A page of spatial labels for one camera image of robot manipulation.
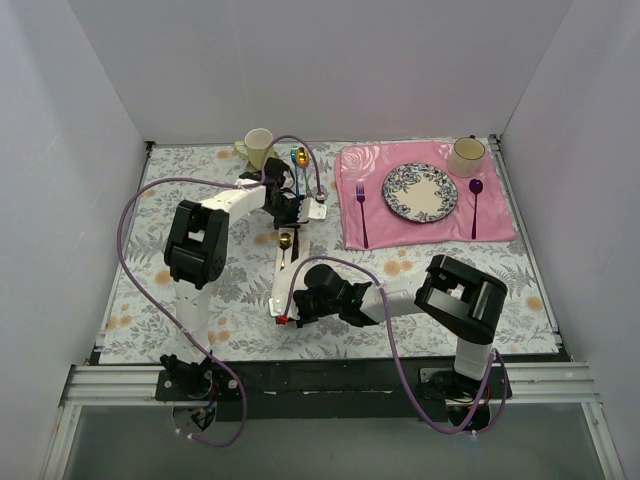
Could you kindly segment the rose gold knife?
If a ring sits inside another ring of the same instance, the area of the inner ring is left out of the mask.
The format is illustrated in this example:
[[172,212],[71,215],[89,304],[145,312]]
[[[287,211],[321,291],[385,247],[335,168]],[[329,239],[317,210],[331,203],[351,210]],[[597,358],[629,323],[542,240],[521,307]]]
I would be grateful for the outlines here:
[[295,229],[294,233],[293,233],[293,239],[292,239],[292,253],[291,253],[291,260],[295,261],[299,258],[300,255],[300,235],[299,235],[299,229]]

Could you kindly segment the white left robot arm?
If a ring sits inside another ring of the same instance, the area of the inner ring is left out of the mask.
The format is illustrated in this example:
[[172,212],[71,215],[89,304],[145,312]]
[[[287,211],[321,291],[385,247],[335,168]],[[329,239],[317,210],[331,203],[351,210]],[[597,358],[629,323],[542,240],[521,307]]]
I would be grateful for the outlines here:
[[303,327],[306,319],[296,303],[302,276],[294,270],[309,254],[304,227],[316,203],[298,194],[297,187],[291,166],[269,157],[260,170],[242,174],[213,197],[200,202],[183,200],[177,206],[164,262],[178,300],[175,323],[185,340],[160,358],[156,399],[211,401],[241,396],[240,376],[213,360],[204,342],[213,286],[227,262],[229,230],[255,211],[271,215],[278,234],[289,242],[276,255],[269,314],[279,325]]

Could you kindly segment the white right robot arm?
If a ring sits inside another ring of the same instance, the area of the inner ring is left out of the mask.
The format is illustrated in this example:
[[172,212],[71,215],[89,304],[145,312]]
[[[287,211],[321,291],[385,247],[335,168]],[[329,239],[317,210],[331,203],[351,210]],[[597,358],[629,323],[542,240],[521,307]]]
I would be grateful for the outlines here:
[[297,327],[336,315],[364,328],[425,313],[457,337],[453,371],[431,379],[431,394],[461,400],[486,389],[486,368],[508,294],[504,282],[440,254],[425,273],[393,281],[383,290],[373,282],[351,284],[331,266],[318,264],[304,275],[301,288],[290,289],[287,302],[297,308]]

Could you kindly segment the white cloth napkin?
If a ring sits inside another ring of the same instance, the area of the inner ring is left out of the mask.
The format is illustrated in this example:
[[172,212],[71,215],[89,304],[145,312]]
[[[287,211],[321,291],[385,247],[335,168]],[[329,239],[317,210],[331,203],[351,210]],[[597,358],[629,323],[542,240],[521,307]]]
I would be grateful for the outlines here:
[[[299,258],[295,261],[291,260],[292,246],[287,250],[286,255],[286,266],[284,269],[280,269],[280,260],[281,260],[281,251],[278,246],[278,238],[280,233],[288,232],[291,234],[293,239],[293,233],[295,229],[299,229],[300,235],[300,255]],[[310,256],[310,228],[307,225],[302,225],[298,228],[281,228],[278,231],[278,236],[276,237],[276,265],[274,270],[274,278],[272,282],[272,291],[271,297],[277,297],[280,295],[287,295],[296,289],[304,289],[305,285],[303,282],[304,275],[306,271],[309,269],[310,265],[305,264],[298,272],[294,286],[291,286],[292,278],[296,269],[301,265],[302,261],[307,259]]]

